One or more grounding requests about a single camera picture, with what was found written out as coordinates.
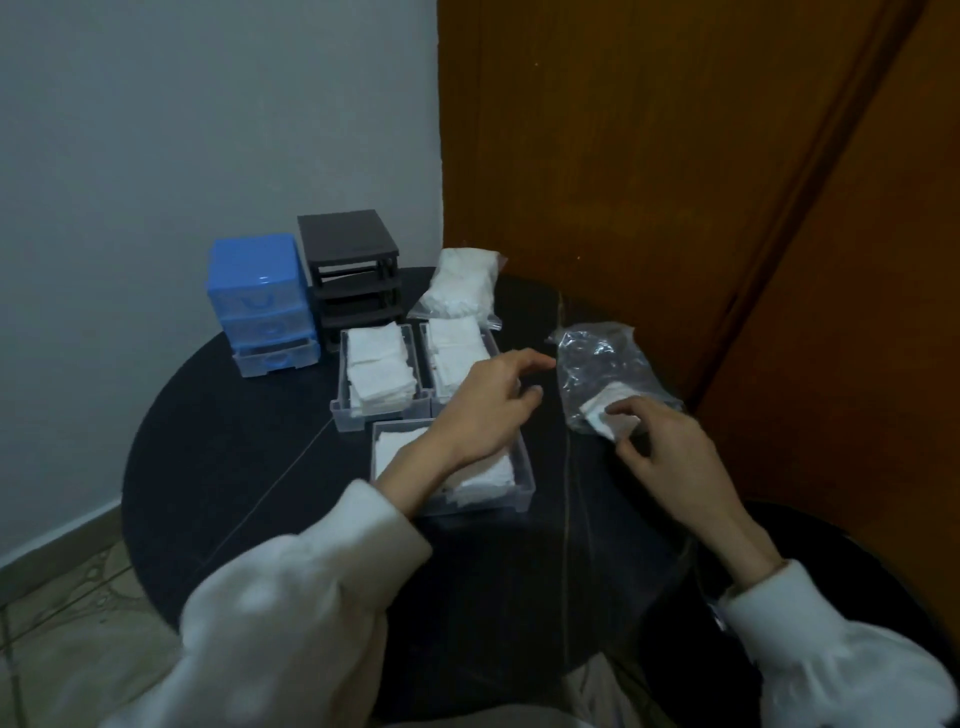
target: blue drawer organizer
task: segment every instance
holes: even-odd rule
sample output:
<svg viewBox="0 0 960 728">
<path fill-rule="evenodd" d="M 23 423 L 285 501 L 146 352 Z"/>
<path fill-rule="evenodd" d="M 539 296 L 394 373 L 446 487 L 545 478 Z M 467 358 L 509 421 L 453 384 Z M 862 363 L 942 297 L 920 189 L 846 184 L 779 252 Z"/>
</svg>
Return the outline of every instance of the blue drawer organizer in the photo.
<svg viewBox="0 0 960 728">
<path fill-rule="evenodd" d="M 299 369 L 319 360 L 293 235 L 217 240 L 210 249 L 206 293 L 242 376 Z"/>
</svg>

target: white wall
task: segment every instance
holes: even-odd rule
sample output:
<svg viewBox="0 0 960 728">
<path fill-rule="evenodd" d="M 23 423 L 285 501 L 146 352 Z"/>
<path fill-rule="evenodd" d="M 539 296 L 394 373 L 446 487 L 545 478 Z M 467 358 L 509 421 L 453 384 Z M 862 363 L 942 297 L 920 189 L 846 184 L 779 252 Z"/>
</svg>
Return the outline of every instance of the white wall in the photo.
<svg viewBox="0 0 960 728">
<path fill-rule="evenodd" d="M 440 249 L 434 0 L 0 6 L 0 564 L 120 495 L 219 327 L 220 236 L 375 207 Z"/>
</svg>

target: tiled floor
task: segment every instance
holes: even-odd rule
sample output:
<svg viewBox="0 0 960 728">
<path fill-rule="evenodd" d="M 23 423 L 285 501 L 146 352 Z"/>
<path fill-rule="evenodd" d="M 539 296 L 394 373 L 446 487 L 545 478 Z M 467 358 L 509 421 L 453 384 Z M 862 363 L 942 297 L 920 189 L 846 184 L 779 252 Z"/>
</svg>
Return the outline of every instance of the tiled floor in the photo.
<svg viewBox="0 0 960 728">
<path fill-rule="evenodd" d="M 0 728 L 86 728 L 160 680 L 180 640 L 123 544 L 0 611 Z"/>
</svg>

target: black chair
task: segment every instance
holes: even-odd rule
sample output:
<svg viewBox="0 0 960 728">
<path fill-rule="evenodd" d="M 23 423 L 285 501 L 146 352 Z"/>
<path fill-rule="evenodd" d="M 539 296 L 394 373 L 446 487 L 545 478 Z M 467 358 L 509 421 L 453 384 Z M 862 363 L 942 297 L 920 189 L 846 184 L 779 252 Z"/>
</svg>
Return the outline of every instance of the black chair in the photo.
<svg viewBox="0 0 960 728">
<path fill-rule="evenodd" d="M 785 558 L 803 562 L 841 614 L 913 640 L 960 684 L 946 631 L 874 554 L 836 526 L 792 508 L 755 501 L 747 509 Z M 684 728 L 715 726 L 718 719 L 759 726 L 759 672 L 711 608 L 730 585 L 716 558 L 698 546 L 693 573 L 650 613 L 640 634 L 639 661 L 650 691 Z"/>
</svg>

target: baseboard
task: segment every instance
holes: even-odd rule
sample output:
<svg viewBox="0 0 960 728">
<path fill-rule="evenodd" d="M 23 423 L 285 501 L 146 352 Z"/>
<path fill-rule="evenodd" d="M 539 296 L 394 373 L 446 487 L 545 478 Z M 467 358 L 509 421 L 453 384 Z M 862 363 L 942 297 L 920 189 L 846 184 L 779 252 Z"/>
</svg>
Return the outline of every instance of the baseboard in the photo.
<svg viewBox="0 0 960 728">
<path fill-rule="evenodd" d="M 120 500 L 3 558 L 0 606 L 32 592 L 120 540 Z"/>
</svg>

